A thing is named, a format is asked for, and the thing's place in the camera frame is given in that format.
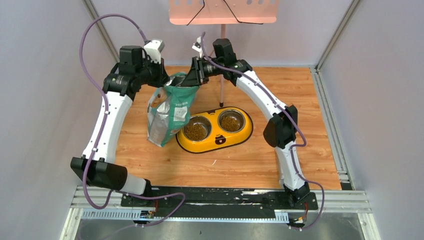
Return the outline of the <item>green pet food bag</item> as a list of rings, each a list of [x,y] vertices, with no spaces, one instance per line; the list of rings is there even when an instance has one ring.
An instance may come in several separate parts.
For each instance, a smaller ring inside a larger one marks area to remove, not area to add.
[[[188,124],[198,86],[180,87],[172,83],[180,83],[187,73],[177,72],[169,77],[165,86],[157,88],[147,105],[147,139],[163,147]]]

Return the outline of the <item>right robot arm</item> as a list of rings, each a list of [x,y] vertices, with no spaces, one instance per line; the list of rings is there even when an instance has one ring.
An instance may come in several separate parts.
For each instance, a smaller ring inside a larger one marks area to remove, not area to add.
[[[298,109],[279,100],[259,79],[253,68],[238,59],[232,43],[218,38],[212,44],[215,57],[193,57],[188,74],[173,80],[177,87],[194,87],[206,84],[210,77],[221,75],[242,90],[260,109],[267,120],[263,137],[274,148],[279,167],[279,184],[286,192],[286,204],[298,209],[306,201],[310,186],[305,179],[297,154]]]

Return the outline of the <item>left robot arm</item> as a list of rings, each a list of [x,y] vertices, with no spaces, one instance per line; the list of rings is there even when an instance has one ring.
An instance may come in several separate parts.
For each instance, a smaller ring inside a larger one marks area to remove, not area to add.
[[[127,45],[119,50],[119,62],[106,76],[100,92],[100,112],[90,141],[81,157],[73,157],[71,169],[88,186],[134,194],[140,206],[149,206],[153,193],[149,180],[131,175],[117,165],[116,149],[124,119],[142,85],[160,88],[168,80],[161,52],[163,43]]]

